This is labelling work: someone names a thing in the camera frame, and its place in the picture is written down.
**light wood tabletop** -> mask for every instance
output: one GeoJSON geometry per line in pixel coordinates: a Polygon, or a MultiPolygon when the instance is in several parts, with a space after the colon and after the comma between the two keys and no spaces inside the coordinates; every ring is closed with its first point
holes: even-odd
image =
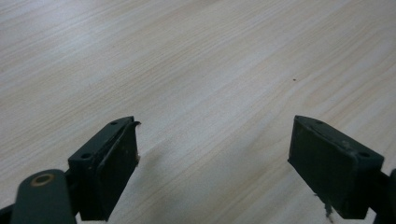
{"type": "Polygon", "coordinates": [[[396,1],[0,2],[0,207],[134,116],[108,223],[373,223],[325,216],[287,163],[295,115],[396,168],[396,1]]]}

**black plastic part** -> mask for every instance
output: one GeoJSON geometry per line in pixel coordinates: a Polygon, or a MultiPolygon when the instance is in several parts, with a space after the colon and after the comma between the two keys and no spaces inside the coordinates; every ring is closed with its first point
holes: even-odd
{"type": "Polygon", "coordinates": [[[390,177],[378,175],[371,182],[368,195],[370,207],[376,212],[375,224],[396,223],[395,170],[390,177]]]}
{"type": "Polygon", "coordinates": [[[296,116],[290,164],[343,218],[363,219],[384,157],[316,119],[296,116]]]}
{"type": "Polygon", "coordinates": [[[0,223],[1,224],[10,223],[13,209],[14,209],[14,204],[4,207],[0,210],[0,223]]]}
{"type": "Polygon", "coordinates": [[[138,124],[134,117],[114,120],[69,158],[73,209],[82,220],[108,220],[139,162],[138,124]]]}
{"type": "Polygon", "coordinates": [[[11,224],[41,223],[76,223],[63,171],[43,171],[20,184],[11,224]]]}

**wood grain surface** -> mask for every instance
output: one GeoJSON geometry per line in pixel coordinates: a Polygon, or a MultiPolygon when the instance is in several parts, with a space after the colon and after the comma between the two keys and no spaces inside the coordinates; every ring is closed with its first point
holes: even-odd
{"type": "Polygon", "coordinates": [[[131,115],[108,223],[372,223],[326,218],[287,163],[296,114],[396,167],[393,0],[2,0],[0,74],[1,207],[131,115]]]}

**wooden table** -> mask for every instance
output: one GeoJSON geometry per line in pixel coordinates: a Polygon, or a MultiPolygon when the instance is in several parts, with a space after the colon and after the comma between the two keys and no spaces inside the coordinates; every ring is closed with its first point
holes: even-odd
{"type": "Polygon", "coordinates": [[[4,0],[0,74],[1,207],[130,115],[109,223],[330,223],[287,163],[296,114],[396,167],[393,0],[4,0]]]}

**screw hole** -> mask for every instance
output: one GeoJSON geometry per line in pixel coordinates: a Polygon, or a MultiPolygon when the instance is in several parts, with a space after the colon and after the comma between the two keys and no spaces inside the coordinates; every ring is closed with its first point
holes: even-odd
{"type": "Polygon", "coordinates": [[[32,182],[30,183],[30,185],[32,187],[41,187],[44,186],[46,184],[48,184],[49,182],[51,182],[53,180],[55,176],[52,174],[44,174],[44,175],[40,175],[35,177],[32,182]]]}
{"type": "Polygon", "coordinates": [[[367,152],[360,152],[359,155],[362,157],[370,157],[370,154],[368,154],[367,152]]]}
{"type": "Polygon", "coordinates": [[[91,153],[84,153],[84,154],[81,155],[81,158],[84,159],[84,160],[86,160],[86,159],[88,159],[91,155],[92,155],[91,153]]]}

